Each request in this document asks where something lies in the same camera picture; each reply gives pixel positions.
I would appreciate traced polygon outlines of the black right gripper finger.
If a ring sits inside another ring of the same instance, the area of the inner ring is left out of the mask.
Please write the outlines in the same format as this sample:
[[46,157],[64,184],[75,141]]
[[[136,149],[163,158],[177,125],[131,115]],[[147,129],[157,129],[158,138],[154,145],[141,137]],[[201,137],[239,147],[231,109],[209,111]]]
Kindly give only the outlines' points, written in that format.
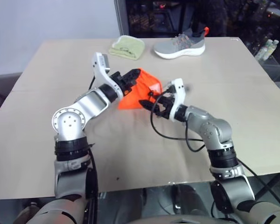
[[139,100],[139,103],[146,110],[152,110],[153,108],[155,110],[160,109],[160,107],[156,103],[153,103],[150,100]]
[[166,110],[160,110],[159,107],[152,109],[151,114],[155,114],[157,117],[166,118]]

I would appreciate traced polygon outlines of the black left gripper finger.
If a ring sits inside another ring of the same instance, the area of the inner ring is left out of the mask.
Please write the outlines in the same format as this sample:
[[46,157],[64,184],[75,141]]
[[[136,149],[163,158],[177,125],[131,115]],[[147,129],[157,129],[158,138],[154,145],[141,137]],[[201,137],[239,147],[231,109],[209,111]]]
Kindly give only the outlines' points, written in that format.
[[127,82],[124,85],[124,91],[123,91],[124,96],[128,95],[132,91],[133,86],[134,86],[134,81]]
[[135,81],[140,75],[140,69],[132,69],[123,76],[124,81]]

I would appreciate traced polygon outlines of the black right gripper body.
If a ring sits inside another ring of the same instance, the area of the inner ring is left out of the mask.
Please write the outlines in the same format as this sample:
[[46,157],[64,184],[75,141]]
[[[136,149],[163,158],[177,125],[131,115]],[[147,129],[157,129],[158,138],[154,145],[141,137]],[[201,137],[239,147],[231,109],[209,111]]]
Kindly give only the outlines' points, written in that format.
[[161,94],[160,99],[158,100],[160,110],[158,116],[163,117],[165,119],[169,119],[174,102],[175,98],[172,94],[169,94],[168,92],[163,92]]

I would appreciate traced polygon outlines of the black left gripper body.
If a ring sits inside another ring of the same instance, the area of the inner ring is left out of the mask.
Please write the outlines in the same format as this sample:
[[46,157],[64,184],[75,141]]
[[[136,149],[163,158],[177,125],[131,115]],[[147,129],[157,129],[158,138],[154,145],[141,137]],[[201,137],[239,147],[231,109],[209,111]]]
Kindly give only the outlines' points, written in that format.
[[119,71],[115,72],[110,76],[110,78],[119,86],[119,88],[124,91],[124,85],[129,81],[124,81],[123,76],[120,74]]

